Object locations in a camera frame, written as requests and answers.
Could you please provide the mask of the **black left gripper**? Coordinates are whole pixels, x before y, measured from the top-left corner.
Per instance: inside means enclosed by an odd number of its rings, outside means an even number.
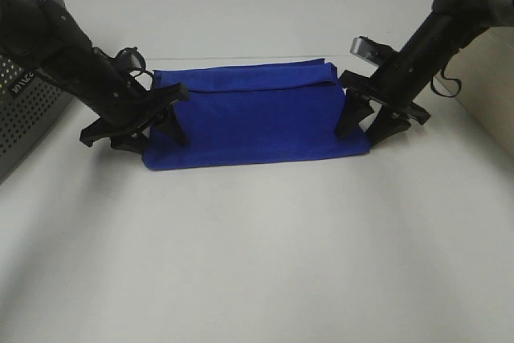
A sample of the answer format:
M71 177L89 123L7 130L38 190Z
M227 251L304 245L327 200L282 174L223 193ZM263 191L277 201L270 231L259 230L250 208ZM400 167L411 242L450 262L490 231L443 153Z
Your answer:
M94 47L92 53L120 77L120 82L106 95L88 103L99 118L81 131L83 144L91 146L108 138L112 149L142 155L149 146L145 131L150 129L151 137L161 135L176 145L186 145L187 136L174 109L177 102L190 98L183 83L147 89L115 68L115 56L107 55L98 47Z

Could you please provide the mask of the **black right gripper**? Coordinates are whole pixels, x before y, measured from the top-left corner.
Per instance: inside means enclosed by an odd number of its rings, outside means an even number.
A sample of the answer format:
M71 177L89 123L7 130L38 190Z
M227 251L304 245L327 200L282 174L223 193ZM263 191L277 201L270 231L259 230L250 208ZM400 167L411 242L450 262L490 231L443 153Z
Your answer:
M346 90L344 107L334 129L339 139L345 139L361 121L374 113L371 100L382 106L367 128L367 139L371 145L406 131L411 126L409 120L423 125L430 118L430 114L414 102L419 90L410 89L414 81L410 79L409 68L401 64L398 52L376 67L369 77L346 70L339 81Z

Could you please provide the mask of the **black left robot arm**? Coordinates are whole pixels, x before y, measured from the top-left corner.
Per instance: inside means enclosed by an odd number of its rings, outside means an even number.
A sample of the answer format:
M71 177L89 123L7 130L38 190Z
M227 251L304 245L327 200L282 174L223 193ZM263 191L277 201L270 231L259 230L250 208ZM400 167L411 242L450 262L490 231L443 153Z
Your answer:
M186 86L146 89L137 77L149 70L135 47L114 57L105 54L54 0L1 0L1 53L98 115L81 131L86 146L108 138L113 149L143 154L149 146L144 134L148 128L186 144L173 109L178 101L188 100Z

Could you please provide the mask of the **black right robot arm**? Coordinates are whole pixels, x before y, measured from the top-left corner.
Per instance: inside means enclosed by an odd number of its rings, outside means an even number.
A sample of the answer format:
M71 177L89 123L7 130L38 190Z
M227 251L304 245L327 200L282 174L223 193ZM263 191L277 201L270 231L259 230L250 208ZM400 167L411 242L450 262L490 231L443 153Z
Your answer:
M412 121L424 125L430 114L414 99L425 86L444 74L451 58L475 38L493 27L513 24L513 0L434 0L431 12L400 51L365 36L353 40L351 53L376 65L370 76L344 71L340 81L346 90L334 129L346 138L374 113L371 102L381 105L365 132L371 145L404 132Z

